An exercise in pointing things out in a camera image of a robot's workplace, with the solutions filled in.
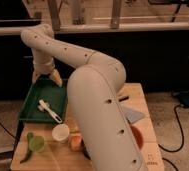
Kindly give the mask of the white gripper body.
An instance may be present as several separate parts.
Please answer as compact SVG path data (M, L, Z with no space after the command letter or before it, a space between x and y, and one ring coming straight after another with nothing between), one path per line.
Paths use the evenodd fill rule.
M33 60L34 72L36 74L47 75L55 69L54 60L52 58L48 60L34 59Z

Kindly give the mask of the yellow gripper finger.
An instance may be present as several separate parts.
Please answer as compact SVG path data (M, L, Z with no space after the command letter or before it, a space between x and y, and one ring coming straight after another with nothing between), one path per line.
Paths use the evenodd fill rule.
M38 78L40 77L40 73L37 72L36 70L33 71L33 74L32 74L32 83L36 83L36 81L38 80Z
M57 69L54 69L54 70L50 73L49 78L50 78L53 82L55 82L59 87L62 86L63 81L62 81L61 76L60 76L60 74L59 74L59 72L58 72Z

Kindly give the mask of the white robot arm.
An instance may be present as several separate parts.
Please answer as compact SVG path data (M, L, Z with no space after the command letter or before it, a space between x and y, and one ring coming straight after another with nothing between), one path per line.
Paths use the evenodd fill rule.
M104 53L53 38L40 24L24 29L33 52L34 72L47 74L56 59L75 71L67 83L68 103L96 171L148 171L117 93L124 86L123 64Z

